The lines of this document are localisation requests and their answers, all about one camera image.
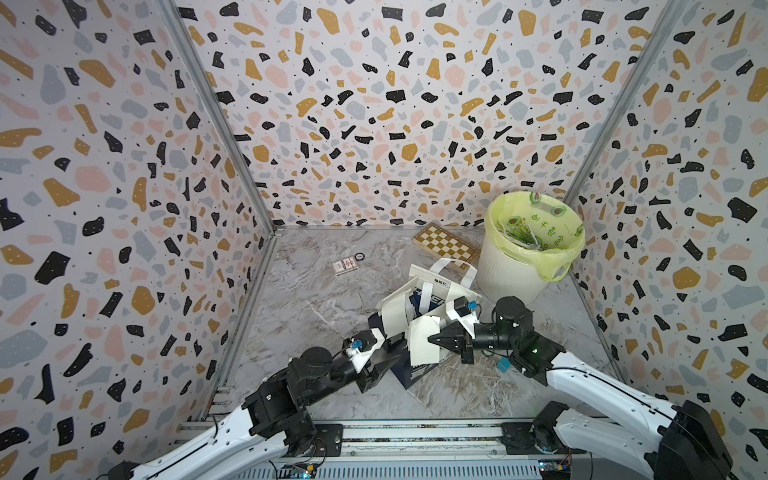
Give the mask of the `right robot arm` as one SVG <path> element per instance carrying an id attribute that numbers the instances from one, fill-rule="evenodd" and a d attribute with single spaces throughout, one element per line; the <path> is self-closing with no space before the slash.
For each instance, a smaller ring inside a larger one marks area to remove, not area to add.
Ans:
<path id="1" fill-rule="evenodd" d="M 599 371 L 535 331 L 533 313 L 514 296 L 499 299 L 488 323 L 464 297 L 446 305 L 449 323 L 435 322 L 430 344 L 465 364 L 477 350 L 501 355 L 527 378 L 568 394 L 600 412 L 593 418 L 552 401 L 531 424 L 533 445 L 546 453 L 562 447 L 603 457 L 648 479 L 726 479 L 733 460 L 710 414 L 642 393 Z"/>

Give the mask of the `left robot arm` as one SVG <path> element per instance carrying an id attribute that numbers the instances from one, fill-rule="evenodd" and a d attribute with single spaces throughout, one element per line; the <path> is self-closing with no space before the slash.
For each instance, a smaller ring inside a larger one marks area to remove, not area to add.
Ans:
<path id="1" fill-rule="evenodd" d="M 106 477 L 228 479 L 259 463 L 302 455 L 317 436 L 308 407 L 351 384 L 362 393 L 375 387 L 404 354 L 385 352 L 385 343 L 374 328 L 344 340 L 338 354 L 309 348 L 266 378 L 213 427 L 155 460 L 123 461 Z"/>

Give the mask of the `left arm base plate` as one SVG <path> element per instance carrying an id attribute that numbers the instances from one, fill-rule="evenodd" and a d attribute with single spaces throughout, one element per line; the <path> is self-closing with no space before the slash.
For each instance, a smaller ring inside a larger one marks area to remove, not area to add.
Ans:
<path id="1" fill-rule="evenodd" d="M 287 457 L 334 458 L 341 455 L 344 425 L 342 423 L 316 424 L 309 430 L 302 431 L 296 440 L 289 444 Z"/>

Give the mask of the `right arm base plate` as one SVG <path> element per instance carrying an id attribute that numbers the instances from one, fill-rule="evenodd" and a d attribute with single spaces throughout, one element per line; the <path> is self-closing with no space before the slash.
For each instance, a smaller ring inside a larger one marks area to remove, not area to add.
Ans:
<path id="1" fill-rule="evenodd" d="M 502 423 L 500 441 L 508 455 L 552 455 L 569 451 L 552 426 L 538 421 Z"/>

